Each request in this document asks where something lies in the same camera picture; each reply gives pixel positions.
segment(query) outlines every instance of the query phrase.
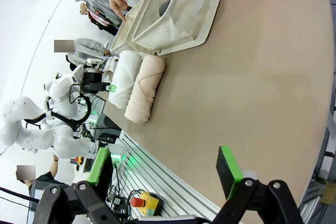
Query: red button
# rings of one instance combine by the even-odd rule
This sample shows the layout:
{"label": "red button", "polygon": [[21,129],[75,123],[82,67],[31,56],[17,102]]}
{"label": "red button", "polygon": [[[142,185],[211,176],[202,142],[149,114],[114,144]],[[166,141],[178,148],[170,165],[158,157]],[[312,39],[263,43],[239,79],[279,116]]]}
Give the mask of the red button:
{"label": "red button", "polygon": [[145,201],[140,198],[133,197],[131,199],[131,206],[132,207],[143,207],[145,205]]}

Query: gray hoodie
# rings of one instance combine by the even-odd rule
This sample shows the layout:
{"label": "gray hoodie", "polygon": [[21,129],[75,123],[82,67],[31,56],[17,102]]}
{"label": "gray hoodie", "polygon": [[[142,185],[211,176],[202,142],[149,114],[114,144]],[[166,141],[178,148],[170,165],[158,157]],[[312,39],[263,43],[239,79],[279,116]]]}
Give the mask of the gray hoodie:
{"label": "gray hoodie", "polygon": [[92,8],[99,11],[101,14],[105,15],[109,20],[111,20],[115,25],[121,24],[122,20],[112,11],[110,7],[109,0],[75,0],[77,1],[85,1]]}

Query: black shirt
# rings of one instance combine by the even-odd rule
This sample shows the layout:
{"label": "black shirt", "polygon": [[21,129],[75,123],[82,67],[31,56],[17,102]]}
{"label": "black shirt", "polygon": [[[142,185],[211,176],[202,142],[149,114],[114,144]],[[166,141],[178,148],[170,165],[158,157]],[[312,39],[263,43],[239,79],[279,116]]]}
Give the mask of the black shirt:
{"label": "black shirt", "polygon": [[[60,181],[55,180],[55,179],[52,177],[52,174],[51,174],[50,171],[47,172],[46,174],[43,174],[43,175],[39,176],[36,180],[41,181],[41,182],[48,182],[48,183],[52,183],[52,184],[60,184],[60,185],[66,185],[66,186],[68,186],[67,184],[64,184],[64,183],[62,183],[62,182],[60,182]],[[31,189],[31,188],[32,188],[32,187],[31,187],[32,185],[33,185],[33,184],[31,184],[31,185],[28,187],[29,195],[30,195],[30,191],[32,190],[32,189]]]}

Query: gray floor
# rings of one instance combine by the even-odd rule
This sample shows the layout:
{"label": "gray floor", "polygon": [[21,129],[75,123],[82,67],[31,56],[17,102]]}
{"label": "gray floor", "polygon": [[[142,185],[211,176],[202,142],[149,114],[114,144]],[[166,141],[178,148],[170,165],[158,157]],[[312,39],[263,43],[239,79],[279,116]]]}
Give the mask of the gray floor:
{"label": "gray floor", "polygon": [[[330,0],[331,1],[331,10],[332,10],[332,17],[333,17],[333,26],[334,26],[334,53],[336,52],[336,0]],[[334,69],[336,70],[336,60],[334,62]],[[334,82],[333,82],[333,94],[331,97],[331,103],[330,103],[330,109],[333,111],[333,107],[335,104],[335,92],[336,92],[336,73],[334,73]],[[326,130],[326,133],[324,135],[322,149],[323,150],[320,155],[319,159],[316,165],[316,171],[319,170],[322,159],[323,159],[323,153],[327,145],[327,141],[329,138],[329,132]],[[334,159],[334,162],[332,164],[330,174],[329,174],[329,181],[336,182],[336,158]],[[314,213],[314,217],[310,220],[309,224],[315,224],[315,223],[335,223],[336,221],[336,203],[332,206],[327,206],[325,211],[323,211],[323,208],[321,204],[318,204]]]}

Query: fabric storage bin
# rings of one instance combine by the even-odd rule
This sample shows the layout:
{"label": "fabric storage bin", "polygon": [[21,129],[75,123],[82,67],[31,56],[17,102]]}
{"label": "fabric storage bin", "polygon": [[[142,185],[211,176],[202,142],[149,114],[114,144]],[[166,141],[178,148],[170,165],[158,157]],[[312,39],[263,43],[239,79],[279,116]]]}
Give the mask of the fabric storage bin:
{"label": "fabric storage bin", "polygon": [[139,46],[132,41],[132,37],[136,26],[139,23],[141,14],[143,13],[148,0],[140,0],[127,14],[126,22],[123,22],[118,30],[117,35],[111,46],[111,51],[119,55],[124,50],[138,52],[142,58],[146,55],[151,55],[154,52]]}
{"label": "fabric storage bin", "polygon": [[[149,0],[133,42],[158,55],[203,44],[220,0]],[[159,9],[167,5],[160,17]]]}

